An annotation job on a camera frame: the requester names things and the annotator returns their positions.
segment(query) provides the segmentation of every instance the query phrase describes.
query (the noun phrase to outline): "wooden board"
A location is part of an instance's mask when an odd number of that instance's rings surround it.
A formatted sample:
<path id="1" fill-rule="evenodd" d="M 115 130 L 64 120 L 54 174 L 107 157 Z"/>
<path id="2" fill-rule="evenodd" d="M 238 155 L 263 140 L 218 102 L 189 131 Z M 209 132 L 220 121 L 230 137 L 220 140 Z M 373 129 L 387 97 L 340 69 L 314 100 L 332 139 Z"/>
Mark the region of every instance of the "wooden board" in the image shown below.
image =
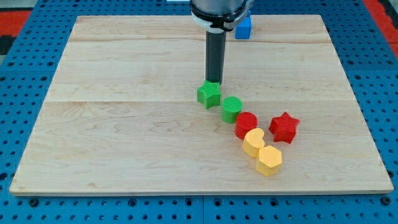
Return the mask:
<path id="1" fill-rule="evenodd" d="M 228 35 L 223 97 L 268 129 L 301 120 L 264 177 L 220 107 L 196 102 L 205 31 L 189 16 L 76 21 L 10 191 L 14 195 L 377 194 L 393 189 L 320 16 L 253 16 Z"/>

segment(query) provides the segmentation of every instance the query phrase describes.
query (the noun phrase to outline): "blue pegboard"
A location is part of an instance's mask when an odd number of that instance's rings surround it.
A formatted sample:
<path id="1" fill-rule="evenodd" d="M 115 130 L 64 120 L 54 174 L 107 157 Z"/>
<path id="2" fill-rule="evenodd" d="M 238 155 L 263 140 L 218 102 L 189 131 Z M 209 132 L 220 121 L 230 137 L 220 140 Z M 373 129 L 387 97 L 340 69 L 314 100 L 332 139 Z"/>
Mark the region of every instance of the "blue pegboard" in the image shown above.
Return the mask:
<path id="1" fill-rule="evenodd" d="M 361 1 L 256 0 L 253 14 L 321 14 L 395 186 L 398 62 Z M 164 0 L 40 0 L 0 67 L 0 223 L 381 223 L 398 193 L 307 197 L 18 198 L 9 192 L 78 15 L 189 15 Z"/>

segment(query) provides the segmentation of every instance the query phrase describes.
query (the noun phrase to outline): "yellow hexagon block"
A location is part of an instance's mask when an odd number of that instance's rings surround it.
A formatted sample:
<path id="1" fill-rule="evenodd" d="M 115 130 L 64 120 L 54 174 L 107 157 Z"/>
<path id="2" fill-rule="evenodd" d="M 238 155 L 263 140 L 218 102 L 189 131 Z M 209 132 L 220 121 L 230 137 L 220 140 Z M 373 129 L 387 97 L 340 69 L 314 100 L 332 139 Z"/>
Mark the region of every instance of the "yellow hexagon block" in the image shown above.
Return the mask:
<path id="1" fill-rule="evenodd" d="M 278 173 L 282 165 L 282 152 L 273 146 L 263 147 L 259 150 L 256 159 L 256 169 L 264 176 Z"/>
<path id="2" fill-rule="evenodd" d="M 243 139 L 243 150 L 251 157 L 256 158 L 259 149 L 263 148 L 266 143 L 262 139 L 264 137 L 264 130 L 261 128 L 254 128 L 250 130 Z"/>

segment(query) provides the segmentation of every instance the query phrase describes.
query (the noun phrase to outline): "red star block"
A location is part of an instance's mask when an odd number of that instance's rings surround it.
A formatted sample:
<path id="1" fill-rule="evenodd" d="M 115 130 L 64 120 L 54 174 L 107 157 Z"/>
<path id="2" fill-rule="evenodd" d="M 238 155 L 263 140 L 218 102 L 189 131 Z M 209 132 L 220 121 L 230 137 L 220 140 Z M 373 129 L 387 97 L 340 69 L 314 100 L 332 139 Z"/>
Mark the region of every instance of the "red star block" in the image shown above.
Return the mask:
<path id="1" fill-rule="evenodd" d="M 269 131 L 274 135 L 274 142 L 284 141 L 289 144 L 292 143 L 299 122 L 299 119 L 292 118 L 287 112 L 283 113 L 280 117 L 273 118 L 269 126 Z"/>

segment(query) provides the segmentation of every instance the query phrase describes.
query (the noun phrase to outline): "blue block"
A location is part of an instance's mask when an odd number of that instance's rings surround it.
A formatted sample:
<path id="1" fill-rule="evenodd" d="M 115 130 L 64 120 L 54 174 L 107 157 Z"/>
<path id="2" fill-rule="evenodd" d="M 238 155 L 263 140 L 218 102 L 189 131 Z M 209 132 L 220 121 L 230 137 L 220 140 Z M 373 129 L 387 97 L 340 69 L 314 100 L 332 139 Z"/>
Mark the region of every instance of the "blue block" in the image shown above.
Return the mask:
<path id="1" fill-rule="evenodd" d="M 235 30 L 235 39 L 250 39 L 251 19 L 246 17 Z"/>

